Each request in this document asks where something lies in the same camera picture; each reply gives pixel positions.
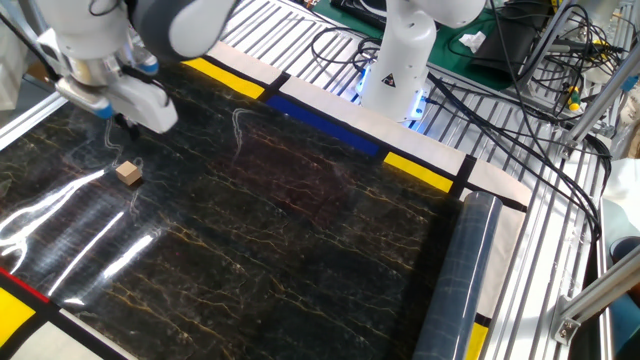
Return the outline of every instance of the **small cube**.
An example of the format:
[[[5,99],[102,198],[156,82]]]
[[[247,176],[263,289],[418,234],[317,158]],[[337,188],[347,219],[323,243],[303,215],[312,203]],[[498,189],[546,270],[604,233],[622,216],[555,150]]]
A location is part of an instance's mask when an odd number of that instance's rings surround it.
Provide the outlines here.
[[[118,166],[116,173],[118,174],[118,179],[129,186],[142,177],[138,167],[128,161]]]

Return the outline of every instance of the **cable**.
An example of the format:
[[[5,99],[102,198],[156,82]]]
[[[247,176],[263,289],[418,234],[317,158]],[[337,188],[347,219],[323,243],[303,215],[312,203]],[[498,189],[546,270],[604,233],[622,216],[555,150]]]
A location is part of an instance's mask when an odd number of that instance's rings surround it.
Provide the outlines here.
[[[564,174],[562,170],[558,169],[553,164],[550,164],[549,162],[547,162],[545,160],[546,154],[545,155],[539,154],[538,152],[534,151],[531,147],[527,146],[526,144],[523,144],[520,140],[509,135],[507,132],[502,131],[501,128],[498,128],[497,126],[491,124],[489,121],[480,117],[478,114],[474,113],[460,99],[454,96],[449,91],[449,89],[447,89],[444,83],[438,78],[436,78],[432,73],[429,73],[428,79],[440,90],[440,92],[442,92],[442,94],[449,101],[451,101],[453,105],[455,105],[458,108],[458,110],[460,110],[465,116],[467,116],[469,120],[471,120],[471,122],[474,125],[476,125],[485,136],[487,136],[490,140],[492,140],[495,143],[497,147],[499,147],[502,151],[504,151],[507,157],[513,159],[513,161],[519,164],[520,166],[522,166],[523,169],[526,169],[527,171],[529,171],[534,177],[536,177],[542,183],[548,185],[550,188],[555,190],[558,194],[565,197],[567,201],[576,205],[580,210],[582,210],[585,213],[587,221],[589,222],[589,225],[590,225],[589,227],[592,232],[593,238],[596,239],[600,236],[601,234],[600,219],[598,217],[598,212],[595,209],[595,206],[593,206],[592,208],[593,203],[590,201],[590,198],[588,197],[588,195],[586,195],[586,193],[584,193],[584,190],[580,188],[575,183],[575,181],[573,181],[573,179],[568,178],[568,176],[566,176],[566,174]],[[562,180],[563,182],[565,182],[565,184],[567,184],[569,190],[573,195],[580,195],[580,196],[576,196],[576,199],[573,199],[572,196],[569,196],[568,194],[564,193],[563,191],[558,189],[556,186],[551,184],[548,180],[544,179],[544,177],[540,175],[538,171],[531,169],[522,160],[518,159],[515,155],[513,155],[512,151],[510,151],[503,144],[501,144],[500,141],[498,141],[496,137],[493,136],[491,131],[487,130],[487,128],[489,128],[490,130],[499,132],[500,136],[512,141],[515,145],[524,149],[532,157],[542,162],[543,165],[549,167],[554,173],[556,173],[556,175],[560,180]]]
[[[118,6],[120,6],[120,4],[122,3],[122,0],[115,0],[115,3],[113,4],[112,7],[110,7],[109,9],[100,12],[100,13],[94,13],[93,12],[93,5],[96,3],[96,1],[98,0],[91,0],[91,2],[89,3],[89,14],[93,15],[93,16],[105,16],[107,14],[110,14],[112,11],[114,11],[115,9],[118,8]]]
[[[27,46],[27,48],[31,50],[31,52],[38,58],[38,60],[40,60],[42,66],[44,66],[44,70],[47,72],[49,81],[51,81],[52,83],[58,82],[58,80],[60,80],[60,75],[58,75],[53,67],[49,64],[49,62],[47,62],[47,59],[44,57],[44,55],[42,55],[42,53],[40,53],[40,50],[38,50],[38,48],[36,48],[36,46],[33,45],[31,41],[29,41],[29,39],[27,39],[27,37],[24,36],[20,30],[18,30],[18,28],[13,26],[13,24],[4,16],[4,14],[2,14],[2,12],[0,12],[0,20],[2,20],[2,22],[7,25],[9,30],[16,34],[18,39],[20,39],[20,41],[22,41]]]
[[[504,35],[502,33],[502,27],[500,25],[500,19],[499,19],[499,16],[498,16],[498,14],[497,14],[497,12],[495,10],[496,9],[495,2],[494,2],[494,0],[489,0],[489,3],[491,4],[491,8],[492,8],[492,10],[494,12],[494,18],[496,19],[496,28],[498,30],[498,35],[500,37],[500,43],[502,45],[502,50],[504,52],[505,60],[506,60],[506,63],[507,63],[507,69],[509,70],[509,76],[511,77],[511,80],[514,83],[514,88],[515,88],[515,91],[516,91],[516,95],[518,97],[518,101],[520,102],[520,108],[522,109],[522,114],[523,114],[523,119],[522,120],[524,121],[525,126],[527,127],[527,131],[529,131],[529,133],[532,136],[533,143],[538,147],[538,149],[540,149],[540,152],[541,152],[540,155],[542,156],[541,161],[542,161],[543,164],[545,164],[547,167],[549,167],[552,171],[554,171],[558,175],[558,177],[569,187],[571,192],[574,195],[576,195],[576,198],[578,199],[578,202],[582,205],[583,208],[586,208],[586,206],[584,205],[586,203],[586,205],[589,207],[591,212],[585,211],[585,215],[587,215],[587,217],[591,218],[590,222],[591,222],[591,225],[593,227],[592,231],[593,231],[594,235],[597,234],[598,235],[597,237],[599,237],[600,232],[601,232],[601,229],[599,229],[600,228],[600,219],[599,219],[599,213],[597,211],[597,208],[596,208],[595,204],[593,203],[593,201],[591,201],[591,198],[587,195],[587,193],[584,191],[584,189],[582,189],[573,179],[571,179],[568,176],[566,176],[566,174],[564,174],[560,169],[558,169],[551,162],[551,159],[549,159],[549,157],[547,156],[544,148],[542,147],[542,145],[538,141],[538,139],[536,137],[536,134],[533,131],[533,128],[531,127],[531,123],[529,122],[529,118],[527,116],[527,112],[526,112],[526,109],[524,107],[524,101],[522,99],[522,94],[520,93],[520,89],[518,88],[518,85],[517,85],[516,75],[515,75],[515,73],[513,71],[513,68],[511,67],[511,62],[509,60],[509,52],[507,50],[506,42],[504,40]],[[576,4],[569,5],[567,7],[567,10],[569,8],[571,8],[571,7],[578,7],[580,9],[582,9],[584,11],[584,15],[585,15],[585,23],[587,25],[589,25],[589,15],[588,15],[587,11],[582,6],[576,5]],[[590,41],[590,33],[589,32],[587,32],[587,37],[588,37],[587,43],[592,43],[592,41]]]
[[[360,43],[358,44],[358,50],[349,58],[349,60],[328,59],[328,58],[325,58],[325,57],[321,56],[320,54],[318,54],[317,50],[315,49],[315,44],[316,44],[316,42],[318,40],[320,40],[320,38],[323,35],[325,35],[325,34],[327,34],[329,32],[332,32],[332,31],[346,31],[346,32],[350,32],[350,33],[356,34],[356,35],[367,36],[365,33],[361,32],[361,31],[353,30],[353,29],[348,28],[348,27],[334,26],[334,27],[330,27],[330,28],[325,28],[325,29],[319,31],[316,35],[314,35],[313,39],[311,40],[310,48],[311,48],[311,54],[313,55],[313,57],[315,59],[323,60],[323,61],[326,61],[326,62],[329,62],[329,63],[332,63],[332,64],[352,64],[359,71],[362,71],[363,69],[358,64],[367,63],[367,62],[370,62],[371,60],[373,60],[373,58],[356,60],[356,57],[358,55],[362,55],[362,53],[364,51],[372,49],[372,48],[365,48],[364,45],[369,43],[369,42],[370,43],[374,43],[376,45],[380,45],[381,42],[382,42],[382,40],[380,40],[378,38],[365,37],[362,40],[360,40]]]
[[[427,99],[427,103],[428,104],[433,104],[433,105],[436,105],[436,106],[440,107],[441,109],[445,110],[446,112],[448,112],[449,114],[451,114],[455,118],[458,118],[458,119],[463,120],[463,121],[471,122],[471,120],[469,120],[468,118],[465,118],[463,116],[458,115],[455,111],[447,108],[444,104],[442,104],[442,103],[440,103],[438,101],[435,101],[435,100],[432,100],[432,99]],[[516,136],[524,136],[524,137],[528,137],[528,138],[533,137],[530,134],[521,133],[521,132],[518,132],[518,131],[515,131],[515,130],[510,130],[510,129],[505,129],[505,128],[498,128],[498,127],[496,127],[496,128],[500,129],[500,131],[506,131],[506,132],[514,134]],[[543,141],[543,142],[547,142],[547,143],[551,143],[551,144],[562,145],[564,147],[568,147],[566,143],[563,143],[561,141],[555,141],[555,140],[550,140],[550,139],[540,139],[540,138],[538,138],[538,140],[539,141]],[[578,152],[581,152],[581,153],[584,153],[584,154],[587,154],[587,155],[594,155],[594,156],[599,156],[599,157],[607,158],[607,159],[612,157],[611,154],[609,153],[609,149],[606,146],[605,146],[605,151],[604,152],[590,152],[590,151],[586,151],[586,150],[582,150],[582,149],[574,149],[574,150],[578,151]]]

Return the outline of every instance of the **black marble surface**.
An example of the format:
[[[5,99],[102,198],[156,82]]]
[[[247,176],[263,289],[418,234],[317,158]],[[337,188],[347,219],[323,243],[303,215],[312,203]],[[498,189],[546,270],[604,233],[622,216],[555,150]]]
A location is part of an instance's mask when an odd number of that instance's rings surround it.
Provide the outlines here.
[[[167,134],[65,105],[0,152],[0,266],[142,359],[409,359],[460,202],[186,66],[159,79]]]

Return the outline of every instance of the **warning label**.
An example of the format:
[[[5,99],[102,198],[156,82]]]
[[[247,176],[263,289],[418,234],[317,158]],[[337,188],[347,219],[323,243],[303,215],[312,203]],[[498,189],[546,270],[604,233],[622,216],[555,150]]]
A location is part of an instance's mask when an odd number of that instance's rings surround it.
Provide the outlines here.
[[[393,80],[393,74],[389,74],[387,75],[387,77],[385,77],[384,79],[382,79],[382,82],[391,86],[391,87],[396,87],[396,81]]]

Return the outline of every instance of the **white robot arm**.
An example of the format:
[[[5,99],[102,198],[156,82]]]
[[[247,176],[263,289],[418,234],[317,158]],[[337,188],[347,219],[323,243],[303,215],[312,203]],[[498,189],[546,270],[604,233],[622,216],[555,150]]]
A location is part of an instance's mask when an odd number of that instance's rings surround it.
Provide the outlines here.
[[[62,75],[56,89],[102,118],[122,114],[155,132],[178,115],[151,76],[158,58],[182,61],[218,40],[237,0],[37,0],[51,26],[38,42]],[[134,45],[129,25],[145,48]]]
[[[155,132],[177,121],[171,99],[151,79],[158,58],[183,61],[216,43],[238,0],[36,0],[51,26],[39,43],[63,76],[56,89],[103,118],[122,114]],[[406,121],[422,98],[434,19],[459,27],[485,0],[386,0],[378,60],[363,80],[362,105]],[[134,45],[129,25],[145,48]]]
[[[482,12],[485,0],[386,0],[387,25],[378,59],[365,74],[362,106],[403,122],[419,117],[435,21],[461,27]]]

